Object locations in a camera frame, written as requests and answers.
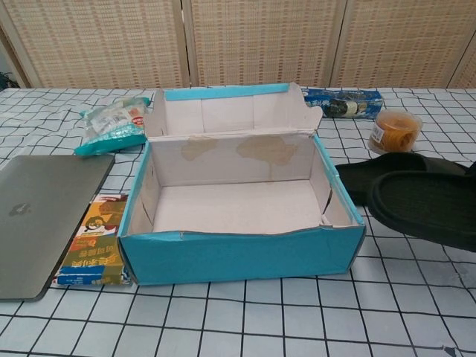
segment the laptop logo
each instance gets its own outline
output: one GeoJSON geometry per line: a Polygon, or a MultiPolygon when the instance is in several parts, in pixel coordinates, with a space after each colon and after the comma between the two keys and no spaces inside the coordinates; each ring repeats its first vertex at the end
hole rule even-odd
{"type": "Polygon", "coordinates": [[[12,210],[9,212],[9,216],[22,216],[25,213],[30,213],[30,204],[29,203],[20,203],[18,205],[14,205],[12,210]]]}

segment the table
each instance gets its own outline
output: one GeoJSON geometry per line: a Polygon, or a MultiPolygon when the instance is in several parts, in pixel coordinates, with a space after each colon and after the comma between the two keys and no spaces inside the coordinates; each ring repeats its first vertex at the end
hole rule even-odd
{"type": "MultiPolygon", "coordinates": [[[[379,89],[424,121],[414,149],[476,161],[476,90],[379,89]]],[[[72,154],[79,113],[154,90],[0,92],[0,167],[18,154],[72,154]]],[[[375,157],[371,120],[323,119],[336,164],[375,157]]],[[[142,147],[115,154],[103,193],[127,193],[142,147]]],[[[52,286],[0,303],[0,356],[476,356],[476,254],[405,237],[365,208],[348,274],[177,286],[52,286]]]]}

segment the box bottom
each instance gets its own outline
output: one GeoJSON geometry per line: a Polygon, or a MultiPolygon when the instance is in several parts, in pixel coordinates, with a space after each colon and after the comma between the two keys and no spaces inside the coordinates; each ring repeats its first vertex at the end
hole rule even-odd
{"type": "Polygon", "coordinates": [[[154,231],[279,234],[321,223],[309,180],[163,187],[154,231]]]}

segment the plastic container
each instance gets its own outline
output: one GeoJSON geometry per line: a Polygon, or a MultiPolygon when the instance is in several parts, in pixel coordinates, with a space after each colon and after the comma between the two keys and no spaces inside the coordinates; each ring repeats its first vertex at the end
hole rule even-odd
{"type": "Polygon", "coordinates": [[[398,110],[382,110],[369,138],[369,148],[378,154],[410,151],[423,122],[416,115],[398,110]]]}

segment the box flap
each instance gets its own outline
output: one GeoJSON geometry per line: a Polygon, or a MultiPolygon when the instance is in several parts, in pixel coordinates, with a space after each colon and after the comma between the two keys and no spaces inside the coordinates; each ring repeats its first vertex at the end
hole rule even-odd
{"type": "Polygon", "coordinates": [[[144,118],[148,138],[216,132],[317,129],[320,107],[309,108],[296,83],[159,89],[144,118]]]}

